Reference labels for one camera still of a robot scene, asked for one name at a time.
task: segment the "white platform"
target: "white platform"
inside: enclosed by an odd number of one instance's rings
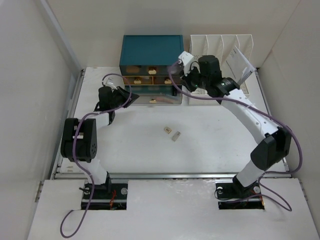
[[[318,240],[297,179],[263,179],[293,211],[264,198],[265,210],[219,210],[214,180],[131,180],[127,210],[91,210],[77,240]],[[28,240],[59,240],[69,210],[80,209],[83,180],[46,180]],[[262,193],[275,197],[268,191]],[[83,211],[65,221],[71,234]]]
[[[98,89],[118,67],[88,67],[74,116],[82,118],[98,102]],[[120,77],[111,76],[117,85]],[[267,111],[256,76],[246,81],[250,100]],[[171,134],[164,128],[172,129]],[[179,131],[176,142],[171,140]],[[237,173],[257,146],[249,131],[222,106],[136,106],[120,109],[115,120],[97,133],[97,157],[110,173]],[[61,172],[77,172],[69,160]],[[273,170],[284,171],[283,162]]]

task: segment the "white file organizer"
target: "white file organizer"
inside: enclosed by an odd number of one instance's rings
[[[231,53],[234,46],[236,46],[243,55],[250,60],[254,41],[250,34],[239,35],[191,35],[189,52],[198,60],[203,55],[214,55],[219,59],[220,67],[223,73],[223,64],[225,64],[227,56]],[[249,96],[246,83],[241,86],[243,92]],[[203,89],[197,89],[192,95],[197,97],[210,98],[207,92]],[[189,105],[217,105],[216,101],[198,100],[189,98]]]

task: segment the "small wooden block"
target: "small wooden block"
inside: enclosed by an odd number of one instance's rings
[[[167,127],[167,126],[166,126],[166,127],[164,128],[164,131],[165,131],[167,134],[169,134],[169,133],[171,133],[172,130],[171,130],[170,127]]]

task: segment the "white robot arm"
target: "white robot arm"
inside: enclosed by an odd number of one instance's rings
[[[213,98],[238,100],[255,108],[233,79],[222,77],[216,57],[205,55],[196,61],[194,56],[184,51],[178,59],[180,65],[183,65],[183,72],[180,74],[182,84],[190,92],[202,88]],[[218,102],[240,120],[258,144],[250,155],[249,163],[233,178],[236,190],[244,192],[273,164],[288,155],[291,135],[248,107],[231,101]]]

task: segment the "white wall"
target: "white wall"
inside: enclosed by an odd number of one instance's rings
[[[48,0],[82,67],[118,66],[123,35],[252,34],[260,67],[299,0]]]
[[[320,1],[301,0],[259,75],[269,107],[287,123],[302,145],[304,163],[296,174],[320,232]],[[292,147],[288,163],[298,163]]]
[[[22,240],[71,72],[32,0],[0,0],[0,239]]]

